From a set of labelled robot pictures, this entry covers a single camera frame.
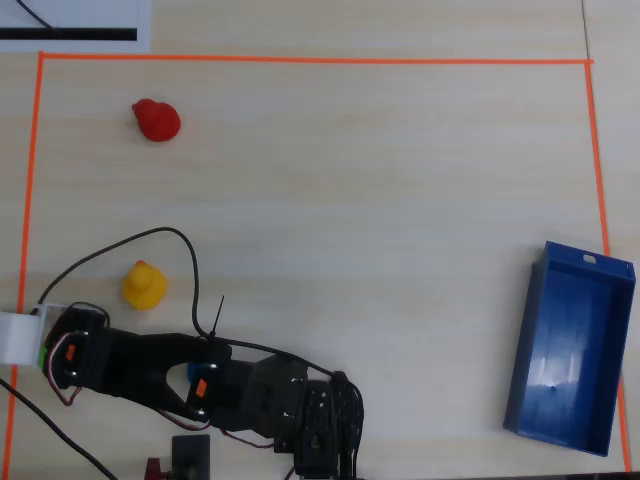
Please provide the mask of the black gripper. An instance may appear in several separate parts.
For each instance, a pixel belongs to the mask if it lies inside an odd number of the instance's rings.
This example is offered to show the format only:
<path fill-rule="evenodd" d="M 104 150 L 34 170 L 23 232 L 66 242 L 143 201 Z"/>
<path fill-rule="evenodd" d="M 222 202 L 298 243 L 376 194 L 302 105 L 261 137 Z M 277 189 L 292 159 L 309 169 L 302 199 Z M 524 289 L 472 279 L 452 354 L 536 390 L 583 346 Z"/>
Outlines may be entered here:
<path fill-rule="evenodd" d="M 91 333 L 110 326 L 110 315 L 102 307 L 88 302 L 74 302 L 62 310 L 46 337 L 46 345 L 53 346 L 65 333 Z"/>

